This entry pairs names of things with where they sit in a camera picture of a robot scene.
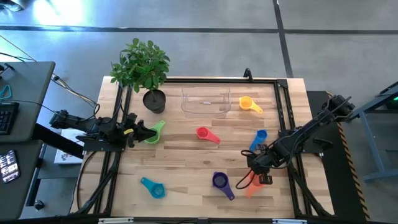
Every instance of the wooden tabletop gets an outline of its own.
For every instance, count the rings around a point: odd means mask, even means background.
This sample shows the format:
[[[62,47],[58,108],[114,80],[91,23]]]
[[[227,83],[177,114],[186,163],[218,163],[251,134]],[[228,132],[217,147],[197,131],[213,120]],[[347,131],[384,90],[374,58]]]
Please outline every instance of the wooden tabletop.
[[[297,126],[311,120],[310,106],[304,80],[287,79],[294,119]],[[182,111],[182,86],[202,86],[208,93],[214,87],[229,88],[231,109],[225,118],[188,118]],[[160,141],[156,145],[144,142],[122,153],[116,184],[112,216],[131,217],[225,217],[225,218],[288,218],[294,217],[287,170],[272,169],[274,183],[257,191],[251,198],[235,184],[249,171],[246,158],[240,151],[248,149],[256,130],[266,129],[271,143],[280,129],[274,87],[271,84],[181,84],[165,83],[160,89],[166,94],[165,111],[154,114],[142,102],[145,91],[133,93],[130,113],[143,119],[146,127],[160,120],[166,122]],[[111,116],[117,86],[104,77],[98,103],[98,116]],[[285,99],[282,95],[284,114]],[[250,96],[263,110],[263,114],[245,111],[239,107],[239,97]],[[219,145],[199,140],[197,127],[206,126],[220,137]],[[83,204],[93,193],[100,179],[104,153],[97,153],[89,161],[81,177],[80,197]],[[303,154],[307,184],[324,208],[333,213],[328,184],[321,160],[312,154]],[[214,172],[225,172],[235,199],[230,201],[222,191],[211,186]],[[154,199],[140,183],[142,177],[163,183],[166,196]],[[302,193],[297,192],[300,208],[305,212]],[[103,197],[106,203],[107,193]],[[76,200],[72,212],[76,210]]]

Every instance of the smartphone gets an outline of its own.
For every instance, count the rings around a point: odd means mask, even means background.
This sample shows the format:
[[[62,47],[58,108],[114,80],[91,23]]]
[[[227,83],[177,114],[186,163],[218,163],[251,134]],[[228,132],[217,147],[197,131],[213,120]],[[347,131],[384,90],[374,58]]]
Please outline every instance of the smartphone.
[[[0,156],[0,169],[1,180],[5,184],[19,177],[20,173],[14,150]]]

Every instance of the yellow measuring cup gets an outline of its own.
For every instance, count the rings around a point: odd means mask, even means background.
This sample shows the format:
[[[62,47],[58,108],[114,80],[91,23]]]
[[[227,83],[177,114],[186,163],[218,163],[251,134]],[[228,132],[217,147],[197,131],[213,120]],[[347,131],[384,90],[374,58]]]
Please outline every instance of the yellow measuring cup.
[[[244,96],[244,97],[240,97],[239,98],[239,106],[244,109],[244,110],[248,110],[248,109],[252,109],[254,111],[257,111],[259,114],[262,114],[262,109],[261,107],[259,107],[259,105],[257,105],[252,98],[248,97],[248,96]]]

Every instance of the concrete floor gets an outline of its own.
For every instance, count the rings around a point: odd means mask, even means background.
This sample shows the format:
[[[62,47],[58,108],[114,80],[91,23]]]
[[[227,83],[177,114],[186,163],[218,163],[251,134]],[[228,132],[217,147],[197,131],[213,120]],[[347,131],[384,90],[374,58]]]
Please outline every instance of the concrete floor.
[[[261,28],[276,29],[272,0],[33,1],[21,12],[0,12],[0,25],[93,27]],[[279,0],[285,29],[398,29],[395,0]],[[42,32],[0,30],[37,60],[57,63],[55,73],[93,100],[110,62],[134,37],[153,40],[171,58],[169,75],[241,77],[246,67],[255,77],[286,77],[278,34]],[[294,77],[308,90],[329,90],[352,96],[357,106],[397,81],[397,35],[286,35]],[[25,56],[0,40],[0,52]],[[0,61],[10,61],[1,57]],[[88,116],[91,108],[50,84],[44,105]],[[51,113],[42,110],[39,123],[48,126]],[[359,121],[344,125],[360,181],[375,171]],[[67,213],[75,180],[43,182],[38,198],[47,203],[22,217]],[[362,183],[372,220],[398,220],[398,177]],[[46,194],[45,189],[52,189]]]

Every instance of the clear plastic container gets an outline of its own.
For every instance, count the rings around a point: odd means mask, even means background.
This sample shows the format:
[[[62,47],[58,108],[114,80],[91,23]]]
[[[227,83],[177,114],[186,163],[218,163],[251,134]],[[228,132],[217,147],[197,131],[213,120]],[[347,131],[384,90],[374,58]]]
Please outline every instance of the clear plastic container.
[[[229,87],[185,86],[181,109],[188,118],[225,118],[231,109]]]

